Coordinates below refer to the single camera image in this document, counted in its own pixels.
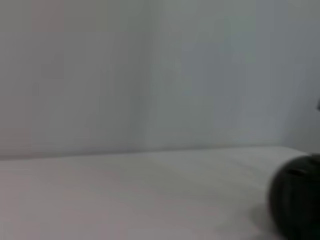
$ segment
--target white surface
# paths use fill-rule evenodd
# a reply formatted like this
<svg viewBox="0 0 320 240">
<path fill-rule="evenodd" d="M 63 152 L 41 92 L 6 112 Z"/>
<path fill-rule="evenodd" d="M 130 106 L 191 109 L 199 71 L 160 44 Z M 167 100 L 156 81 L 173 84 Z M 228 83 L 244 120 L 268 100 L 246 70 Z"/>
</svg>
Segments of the white surface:
<svg viewBox="0 0 320 240">
<path fill-rule="evenodd" d="M 272 240 L 282 147 L 0 162 L 1 240 Z"/>
<path fill-rule="evenodd" d="M 316 143 L 318 9 L 0 1 L 0 155 Z"/>
</svg>

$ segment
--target black round object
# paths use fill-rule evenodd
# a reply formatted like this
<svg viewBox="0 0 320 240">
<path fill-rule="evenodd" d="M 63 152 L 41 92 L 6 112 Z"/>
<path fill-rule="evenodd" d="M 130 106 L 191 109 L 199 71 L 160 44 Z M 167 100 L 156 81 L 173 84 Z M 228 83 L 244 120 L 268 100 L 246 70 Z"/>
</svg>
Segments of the black round object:
<svg viewBox="0 0 320 240">
<path fill-rule="evenodd" d="M 303 156 L 283 166 L 270 192 L 271 217 L 288 240 L 320 240 L 320 155 Z"/>
</svg>

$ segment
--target black object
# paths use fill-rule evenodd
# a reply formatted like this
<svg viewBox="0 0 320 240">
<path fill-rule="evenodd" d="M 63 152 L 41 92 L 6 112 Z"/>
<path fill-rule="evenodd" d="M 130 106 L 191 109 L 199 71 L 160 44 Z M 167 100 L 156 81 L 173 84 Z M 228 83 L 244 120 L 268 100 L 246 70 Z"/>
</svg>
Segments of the black object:
<svg viewBox="0 0 320 240">
<path fill-rule="evenodd" d="M 320 155 L 283 166 L 269 192 L 271 217 L 287 240 L 320 240 Z"/>
</svg>

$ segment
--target white table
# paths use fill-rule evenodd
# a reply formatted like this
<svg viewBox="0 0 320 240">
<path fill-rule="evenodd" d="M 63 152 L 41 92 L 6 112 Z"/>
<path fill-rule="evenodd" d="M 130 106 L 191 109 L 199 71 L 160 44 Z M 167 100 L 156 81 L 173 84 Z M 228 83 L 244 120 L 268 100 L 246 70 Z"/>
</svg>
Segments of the white table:
<svg viewBox="0 0 320 240">
<path fill-rule="evenodd" d="M 253 147 L 0 162 L 0 240 L 272 240 L 265 195 L 303 153 Z"/>
</svg>

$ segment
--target white wall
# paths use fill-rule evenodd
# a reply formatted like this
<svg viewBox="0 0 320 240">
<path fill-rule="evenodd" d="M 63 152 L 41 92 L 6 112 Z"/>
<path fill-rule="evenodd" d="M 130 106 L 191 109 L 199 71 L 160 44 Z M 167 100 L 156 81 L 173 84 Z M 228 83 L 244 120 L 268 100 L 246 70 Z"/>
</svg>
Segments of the white wall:
<svg viewBox="0 0 320 240">
<path fill-rule="evenodd" d="M 319 9 L 316 0 L 2 1 L 0 155 L 306 149 L 297 139 L 318 124 Z"/>
</svg>

